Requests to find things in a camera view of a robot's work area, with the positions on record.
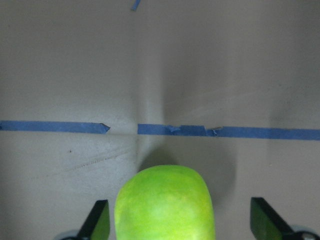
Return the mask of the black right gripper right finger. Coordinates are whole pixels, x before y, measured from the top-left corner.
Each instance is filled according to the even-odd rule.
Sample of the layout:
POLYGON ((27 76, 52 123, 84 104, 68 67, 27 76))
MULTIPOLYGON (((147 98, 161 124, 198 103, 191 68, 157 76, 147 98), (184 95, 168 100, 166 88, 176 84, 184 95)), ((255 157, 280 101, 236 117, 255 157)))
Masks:
POLYGON ((295 233, 263 197, 250 200, 250 230, 256 240, 289 240, 295 233))

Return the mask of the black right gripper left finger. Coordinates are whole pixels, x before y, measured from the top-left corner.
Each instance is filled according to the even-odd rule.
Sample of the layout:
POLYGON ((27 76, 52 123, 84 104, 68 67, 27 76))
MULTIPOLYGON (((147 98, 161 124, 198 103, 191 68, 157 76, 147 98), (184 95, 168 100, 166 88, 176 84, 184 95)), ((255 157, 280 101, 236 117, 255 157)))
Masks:
POLYGON ((110 235, 109 202, 97 200, 82 227, 76 235, 77 240, 108 240, 110 235))

